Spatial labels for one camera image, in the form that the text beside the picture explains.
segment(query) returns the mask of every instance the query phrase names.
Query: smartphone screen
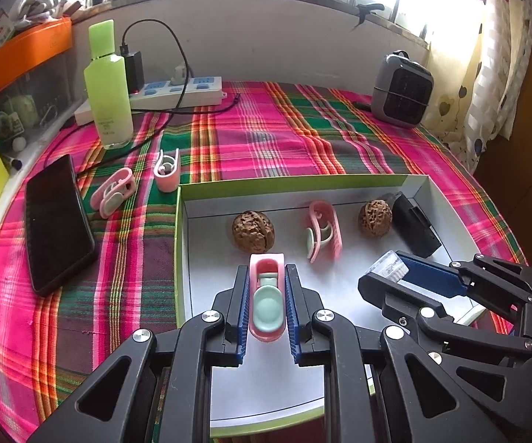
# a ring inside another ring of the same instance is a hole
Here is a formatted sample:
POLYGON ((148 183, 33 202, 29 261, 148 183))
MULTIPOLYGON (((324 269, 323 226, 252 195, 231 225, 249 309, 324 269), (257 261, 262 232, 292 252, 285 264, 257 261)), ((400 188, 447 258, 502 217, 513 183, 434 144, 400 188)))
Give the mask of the smartphone screen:
POLYGON ((26 184, 25 228, 32 288, 40 296, 56 290, 96 258, 69 155, 26 184))

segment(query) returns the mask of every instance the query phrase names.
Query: pink clip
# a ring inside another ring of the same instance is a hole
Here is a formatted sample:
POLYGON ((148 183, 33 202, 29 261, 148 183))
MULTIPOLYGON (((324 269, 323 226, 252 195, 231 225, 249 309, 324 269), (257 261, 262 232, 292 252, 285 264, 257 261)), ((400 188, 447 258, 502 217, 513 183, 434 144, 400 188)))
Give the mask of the pink clip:
POLYGON ((278 340, 286 328, 285 313, 284 255, 253 254, 249 258, 248 326, 251 334, 265 343, 278 340))
POLYGON ((159 150, 159 158, 153 168, 153 178, 158 184, 159 191, 171 193, 180 185, 180 150, 176 149, 176 156, 165 155, 159 150))
POLYGON ((137 191, 137 182, 130 168, 121 168, 97 189, 90 206, 100 210, 100 216, 107 219, 129 196, 137 191))
POLYGON ((315 261, 320 248, 332 242, 333 257, 337 260, 342 253, 342 236, 336 210, 323 199, 312 201, 307 217, 307 259, 315 261))

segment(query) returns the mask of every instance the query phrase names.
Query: power adapter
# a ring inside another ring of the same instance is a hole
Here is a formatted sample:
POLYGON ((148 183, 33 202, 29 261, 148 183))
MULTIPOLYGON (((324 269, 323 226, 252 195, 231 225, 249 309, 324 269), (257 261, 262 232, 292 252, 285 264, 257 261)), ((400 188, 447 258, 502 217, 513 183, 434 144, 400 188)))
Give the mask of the power adapter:
POLYGON ((124 58, 124 69, 127 73, 128 93, 139 93, 145 84, 141 52, 135 51, 135 53, 129 53, 128 45, 124 44, 120 46, 120 55, 124 58))

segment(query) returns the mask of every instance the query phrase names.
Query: portable black speaker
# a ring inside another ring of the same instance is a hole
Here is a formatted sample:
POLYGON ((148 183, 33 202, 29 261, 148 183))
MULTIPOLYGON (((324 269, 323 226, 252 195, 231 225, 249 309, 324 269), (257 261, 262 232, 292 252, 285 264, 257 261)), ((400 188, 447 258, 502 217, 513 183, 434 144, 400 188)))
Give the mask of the portable black speaker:
POLYGON ((381 121, 412 128, 422 121, 434 79, 405 51, 387 55, 374 83, 370 109, 381 121))

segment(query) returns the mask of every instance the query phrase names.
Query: green bottle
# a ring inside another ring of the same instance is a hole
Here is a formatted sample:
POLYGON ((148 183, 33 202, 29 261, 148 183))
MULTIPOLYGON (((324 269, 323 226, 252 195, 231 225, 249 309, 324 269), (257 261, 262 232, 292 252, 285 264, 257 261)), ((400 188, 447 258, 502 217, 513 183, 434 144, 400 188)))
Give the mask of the green bottle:
POLYGON ((114 20, 96 23, 88 32, 92 61, 84 79, 96 130, 104 149, 122 148, 132 139, 132 116, 124 58, 114 53, 114 20))

